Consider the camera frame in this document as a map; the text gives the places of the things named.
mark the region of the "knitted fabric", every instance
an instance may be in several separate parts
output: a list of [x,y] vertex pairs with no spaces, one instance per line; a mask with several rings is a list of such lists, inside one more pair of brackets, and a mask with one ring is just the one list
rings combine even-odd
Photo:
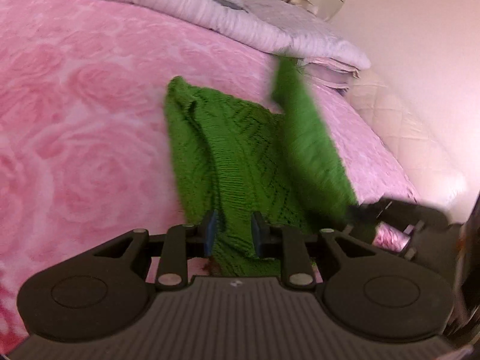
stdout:
[[[278,84],[282,80],[286,85]],[[255,255],[253,211],[260,211],[271,223],[311,233],[323,223],[307,220],[306,209],[337,218],[348,204],[355,203],[341,160],[292,62],[282,60],[274,94],[285,115],[210,88],[191,86],[181,77],[169,83],[165,115],[178,192],[189,222],[200,221],[213,208],[221,213],[214,259],[222,275],[280,272],[278,261]],[[298,100],[298,106],[287,106],[283,96],[290,96],[288,102]],[[299,144],[303,135],[308,144]],[[330,160],[318,160],[321,152]],[[324,188],[335,182],[334,196],[326,198],[329,191]],[[308,188],[311,199],[299,199],[297,192],[303,194],[302,188]]]

